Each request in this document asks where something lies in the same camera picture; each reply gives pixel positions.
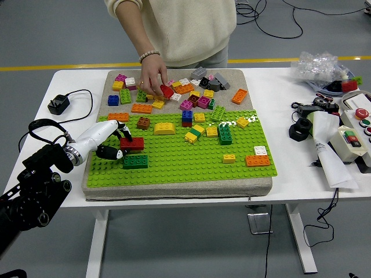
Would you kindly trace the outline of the person's right hand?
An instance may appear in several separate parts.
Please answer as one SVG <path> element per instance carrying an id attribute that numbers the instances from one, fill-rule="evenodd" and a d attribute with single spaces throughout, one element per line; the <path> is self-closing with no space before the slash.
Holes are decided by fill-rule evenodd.
<path id="1" fill-rule="evenodd" d="M 161 85 L 168 82 L 167 68 L 158 54 L 145 57 L 141 63 L 139 87 L 147 94 L 163 96 Z"/>

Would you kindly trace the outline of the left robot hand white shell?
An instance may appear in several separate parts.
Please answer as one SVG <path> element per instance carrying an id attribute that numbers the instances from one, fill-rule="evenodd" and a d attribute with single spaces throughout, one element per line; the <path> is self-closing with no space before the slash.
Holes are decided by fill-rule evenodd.
<path id="1" fill-rule="evenodd" d="M 114 147 L 104 146 L 103 142 L 111 135 L 116 135 L 120 140 L 122 132 L 125 138 L 133 141 L 127 125 L 117 120 L 107 120 L 95 123 L 91 128 L 82 133 L 75 142 L 68 143 L 64 148 L 74 166 L 81 165 L 90 152 L 95 151 L 96 156 L 102 159 L 117 160 L 124 157 L 128 151 L 122 151 Z"/>

